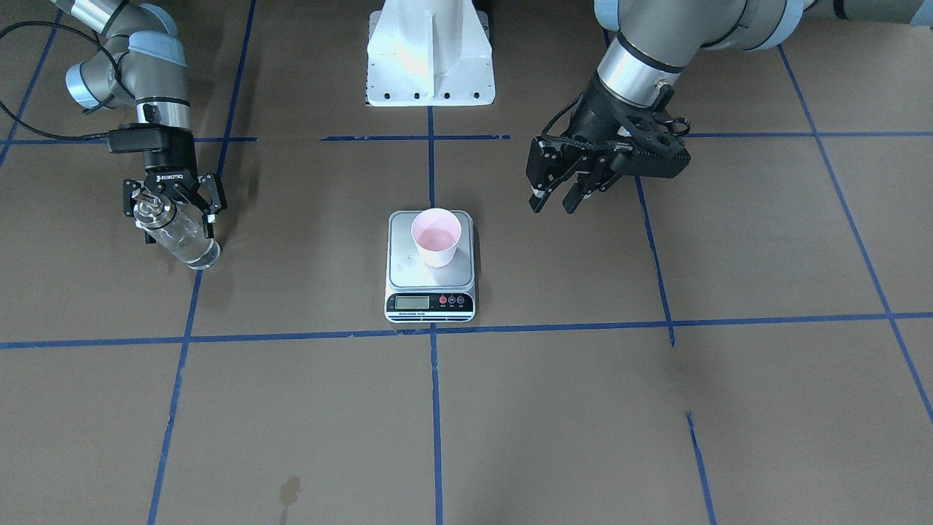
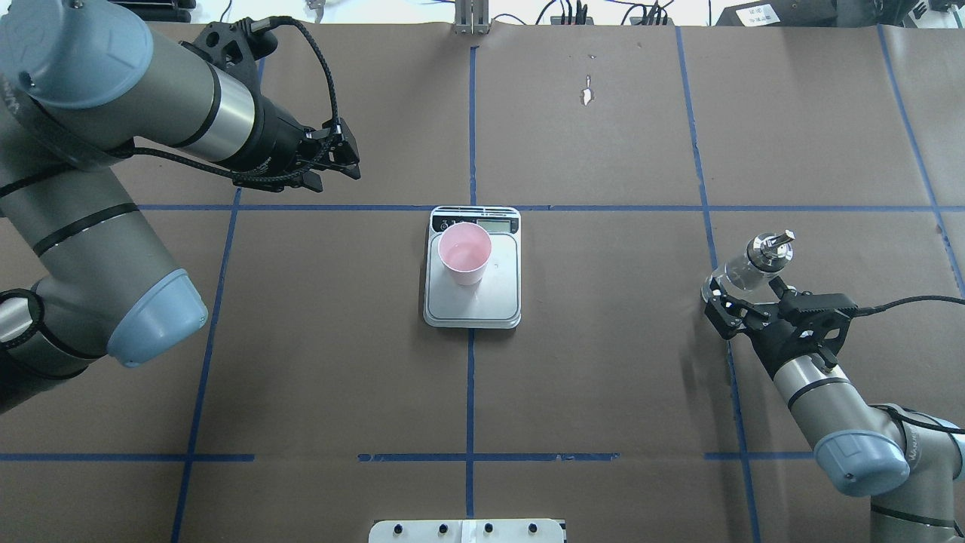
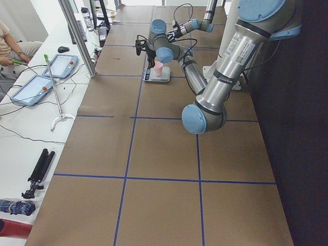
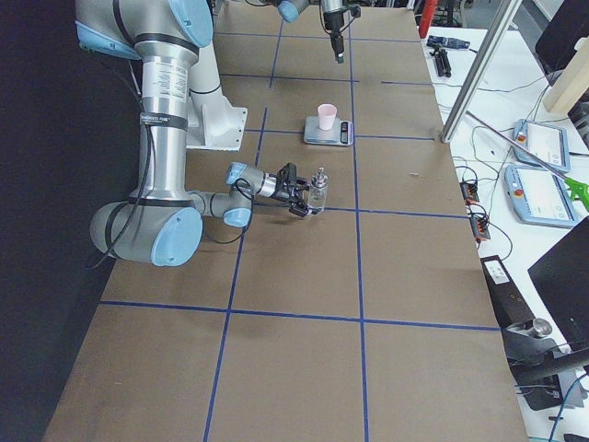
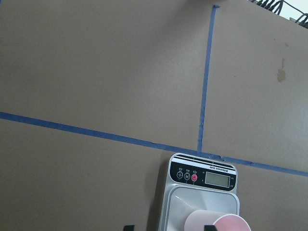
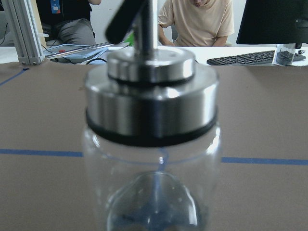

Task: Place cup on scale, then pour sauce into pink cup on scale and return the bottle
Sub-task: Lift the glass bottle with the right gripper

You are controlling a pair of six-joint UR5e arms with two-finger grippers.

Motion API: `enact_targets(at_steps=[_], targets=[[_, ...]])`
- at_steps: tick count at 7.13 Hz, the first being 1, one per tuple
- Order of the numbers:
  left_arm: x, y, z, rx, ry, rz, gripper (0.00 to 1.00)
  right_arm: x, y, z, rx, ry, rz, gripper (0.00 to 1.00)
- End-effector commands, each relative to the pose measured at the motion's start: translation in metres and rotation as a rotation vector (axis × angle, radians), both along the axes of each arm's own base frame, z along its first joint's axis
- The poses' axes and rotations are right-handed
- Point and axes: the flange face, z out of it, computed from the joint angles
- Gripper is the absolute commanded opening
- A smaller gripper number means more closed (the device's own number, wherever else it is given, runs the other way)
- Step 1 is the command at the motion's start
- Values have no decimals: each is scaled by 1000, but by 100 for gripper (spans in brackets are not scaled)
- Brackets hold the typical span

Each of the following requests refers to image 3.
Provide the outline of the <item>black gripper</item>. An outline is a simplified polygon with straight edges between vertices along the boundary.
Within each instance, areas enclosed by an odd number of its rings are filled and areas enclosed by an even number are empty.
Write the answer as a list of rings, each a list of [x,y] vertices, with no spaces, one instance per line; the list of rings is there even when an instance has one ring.
[[[156,51],[152,50],[148,46],[146,46],[146,53],[148,56],[148,68],[153,68],[155,66],[155,57],[156,57]]]

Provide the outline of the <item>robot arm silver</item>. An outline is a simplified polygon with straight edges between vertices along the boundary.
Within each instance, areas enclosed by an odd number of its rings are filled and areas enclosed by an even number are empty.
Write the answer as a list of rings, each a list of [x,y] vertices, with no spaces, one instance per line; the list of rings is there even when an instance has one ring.
[[[270,40],[295,37],[302,25],[303,1],[238,1],[230,8],[236,13],[235,32],[226,48],[212,65],[212,75],[206,79],[199,70],[190,48],[176,45],[174,39],[194,30],[211,32],[215,1],[208,3],[204,19],[192,19],[167,31],[161,19],[151,22],[145,48],[150,67],[154,59],[161,63],[177,61],[185,73],[194,102],[182,111],[184,128],[192,134],[202,134],[221,128],[227,118],[225,100],[245,70],[258,46]]]
[[[184,6],[184,5],[190,5],[192,8],[192,13],[189,18],[189,20],[185,24],[179,24],[176,20],[175,13],[176,11]],[[167,38],[170,42],[176,41],[176,39],[186,35],[187,33],[190,33],[194,30],[200,30],[204,32],[209,32],[211,33],[213,31],[214,25],[212,24],[214,15],[215,15],[215,9],[217,5],[217,0],[210,0],[207,4],[206,12],[204,14],[203,20],[198,20],[196,18],[193,18],[193,6],[189,3],[182,4],[178,6],[174,13],[173,17],[174,20],[172,22],[173,25],[173,30],[167,33]]]

